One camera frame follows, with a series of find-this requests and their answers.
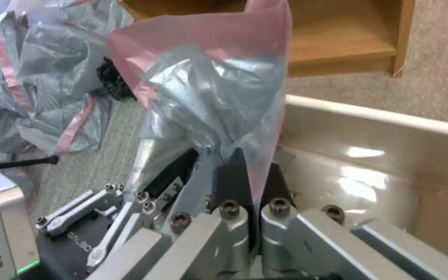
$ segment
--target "gray carpet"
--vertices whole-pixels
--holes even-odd
[[[287,85],[288,94],[448,121],[448,1],[416,1],[404,77],[335,75],[290,79]],[[85,189],[124,182],[143,114],[133,101],[116,103],[98,153],[63,156],[57,166],[41,167],[31,218],[57,209]]]

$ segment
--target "silver device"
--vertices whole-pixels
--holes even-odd
[[[39,252],[20,188],[0,173],[0,280],[39,264]]]

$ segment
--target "hex socket screw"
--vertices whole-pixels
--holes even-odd
[[[232,220],[240,214],[240,204],[233,199],[225,200],[219,205],[220,216],[226,220]]]
[[[290,214],[291,204],[288,199],[277,197],[269,202],[269,209],[274,216],[286,217]]]
[[[343,222],[345,221],[345,211],[343,211],[341,207],[329,204],[323,207],[321,211],[336,223],[343,225]]]
[[[105,185],[105,190],[107,190],[107,193],[113,193],[117,187],[114,184],[107,183]]]
[[[170,217],[170,229],[175,234],[181,234],[191,223],[191,216],[186,212],[178,212]]]
[[[136,193],[136,197],[140,202],[144,202],[148,198],[150,198],[150,194],[145,191],[140,191],[139,193]]]
[[[48,220],[46,219],[46,217],[39,217],[39,218],[37,218],[37,223],[36,224],[42,226],[42,225],[46,224],[47,221]]]

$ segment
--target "robotic hand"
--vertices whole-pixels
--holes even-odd
[[[334,205],[298,211],[275,163],[256,214],[240,150],[214,170],[205,210],[191,215],[174,201],[194,200],[182,190],[196,157],[180,156],[134,200],[107,184],[39,218],[40,258],[28,218],[18,234],[0,203],[0,244],[9,244],[0,279],[448,279],[447,256],[393,225],[348,230]]]

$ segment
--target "pink plastic bag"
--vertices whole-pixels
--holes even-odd
[[[149,159],[162,168],[158,159],[178,156],[167,147],[181,152],[189,142],[222,161],[241,147],[258,202],[281,129],[290,34],[286,0],[249,0],[241,13],[158,16],[112,32],[109,55],[149,108],[126,188],[152,179]]]

